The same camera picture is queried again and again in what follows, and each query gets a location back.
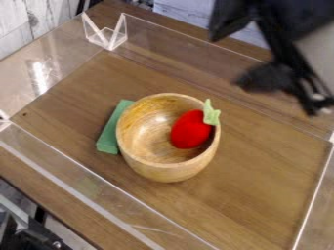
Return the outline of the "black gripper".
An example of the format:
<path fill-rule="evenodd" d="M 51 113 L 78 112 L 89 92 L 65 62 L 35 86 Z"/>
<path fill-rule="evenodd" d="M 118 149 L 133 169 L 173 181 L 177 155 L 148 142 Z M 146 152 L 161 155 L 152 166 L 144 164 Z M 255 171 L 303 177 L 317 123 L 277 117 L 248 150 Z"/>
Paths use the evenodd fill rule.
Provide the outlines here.
<path fill-rule="evenodd" d="M 233 80 L 233 84 L 249 93 L 300 94 L 300 104 L 307 116 L 316 116 L 319 112 L 329 113 L 329 108 L 334 107 L 334 94 L 329 91 L 311 92 L 300 88 L 297 74 L 277 62 L 251 67 Z"/>

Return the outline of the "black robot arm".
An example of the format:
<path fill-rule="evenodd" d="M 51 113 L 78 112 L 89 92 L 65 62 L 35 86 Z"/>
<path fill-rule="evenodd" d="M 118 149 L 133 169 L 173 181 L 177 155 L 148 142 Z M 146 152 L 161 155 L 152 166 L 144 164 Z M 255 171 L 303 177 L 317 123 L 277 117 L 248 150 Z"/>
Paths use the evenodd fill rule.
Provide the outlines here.
<path fill-rule="evenodd" d="M 334 0 L 214 0 L 208 40 L 216 42 L 255 23 L 272 55 L 234 85 L 251 93 L 287 93 L 308 116 L 332 107 L 334 93 L 295 45 L 332 21 Z"/>

